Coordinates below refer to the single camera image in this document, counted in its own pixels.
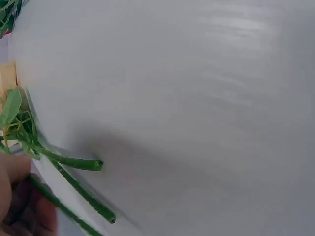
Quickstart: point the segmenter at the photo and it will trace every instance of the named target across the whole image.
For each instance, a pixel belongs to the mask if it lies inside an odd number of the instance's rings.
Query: yellow object
[[[16,86],[15,62],[12,61],[7,64],[0,64],[0,103],[2,105],[6,100],[7,91]]]

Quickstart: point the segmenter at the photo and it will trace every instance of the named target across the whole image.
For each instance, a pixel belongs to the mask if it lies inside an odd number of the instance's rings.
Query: green stem
[[[56,207],[58,207],[65,215],[67,215],[70,219],[74,220],[76,223],[82,227],[87,233],[92,236],[103,236],[101,233],[93,229],[90,225],[88,225],[83,220],[79,219],[79,217],[74,214],[69,208],[67,208],[64,204],[60,202],[60,200],[50,192],[50,190],[42,183],[40,183],[37,179],[35,179],[32,174],[28,175],[28,180],[35,185],[35,187],[40,191],[42,195],[44,195],[49,201],[51,201]]]
[[[3,129],[3,137],[4,137],[4,142],[5,142],[5,150],[8,154],[11,154],[10,148],[8,146],[8,139],[6,138],[6,127]]]
[[[25,142],[25,141],[21,141],[21,142],[25,143],[29,148],[36,150],[40,152],[41,154],[47,156],[48,159],[56,161],[60,164],[70,166],[76,169],[88,170],[88,171],[101,171],[102,169],[103,162],[101,160],[84,160],[84,159],[63,157],[57,154],[53,154],[50,151],[47,151],[46,149],[39,147],[35,144]]]
[[[78,193],[89,202],[89,204],[109,223],[113,224],[116,222],[115,214],[103,205],[98,199],[92,197],[82,186],[76,181],[61,165],[57,162],[50,160],[50,162],[55,166],[55,168],[62,174],[62,176],[71,184],[71,186],[78,191]]]
[[[28,119],[26,119],[26,120],[24,120],[22,122],[17,122],[17,123],[10,124],[7,127],[12,127],[12,126],[16,126],[16,125],[19,125],[19,124],[24,124],[24,123],[28,122],[29,120],[31,120],[31,118],[28,118]]]

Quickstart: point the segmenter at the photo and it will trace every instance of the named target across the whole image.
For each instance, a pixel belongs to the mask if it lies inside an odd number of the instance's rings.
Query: hand
[[[0,236],[57,236],[55,206],[25,177],[26,156],[0,154]]]

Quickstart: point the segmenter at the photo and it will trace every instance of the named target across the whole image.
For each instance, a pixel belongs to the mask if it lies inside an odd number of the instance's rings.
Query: bundle of greens
[[[19,16],[23,0],[0,0],[0,39],[13,30],[15,19]]]
[[[29,110],[21,108],[22,98],[19,87],[15,87],[7,92],[6,101],[4,102],[3,111],[0,114],[0,127],[3,136],[0,138],[1,150],[10,154],[9,141],[16,140],[21,144],[24,152],[35,160],[48,158],[51,164],[63,175],[63,177],[72,185],[74,189],[107,221],[114,223],[116,217],[114,213],[99,200],[86,191],[81,184],[76,181],[62,165],[87,171],[100,171],[103,162],[100,160],[84,160],[63,157],[54,154],[40,143],[33,117]],[[60,200],[47,190],[45,185],[41,184],[28,176],[29,180],[45,195],[55,206],[59,207],[68,217],[79,224],[87,233],[93,236],[101,236],[98,231],[93,229],[83,220],[79,219],[71,210],[63,205]]]

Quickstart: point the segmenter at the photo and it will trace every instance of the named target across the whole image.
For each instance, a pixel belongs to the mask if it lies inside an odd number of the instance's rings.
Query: green leaf
[[[9,30],[10,32],[13,31],[13,24],[14,24],[14,17],[13,17],[13,15],[11,15],[11,16],[9,17],[9,21],[8,21],[8,23],[7,23],[7,25],[8,25],[8,30]]]
[[[0,21],[2,21],[6,16],[5,10],[0,9]]]
[[[4,8],[8,3],[8,0],[0,0],[0,8]]]
[[[20,111],[22,98],[19,88],[16,87],[8,91],[6,102],[3,106],[3,112],[0,115],[0,126],[8,126]]]
[[[18,2],[17,8],[16,8],[15,18],[17,18],[17,17],[20,15],[21,8],[22,8],[22,0],[20,0],[20,1]]]
[[[12,14],[14,11],[15,1],[12,1],[11,5],[5,10],[7,14]]]
[[[7,31],[8,25],[3,25],[2,27],[0,27],[0,38],[2,38]]]

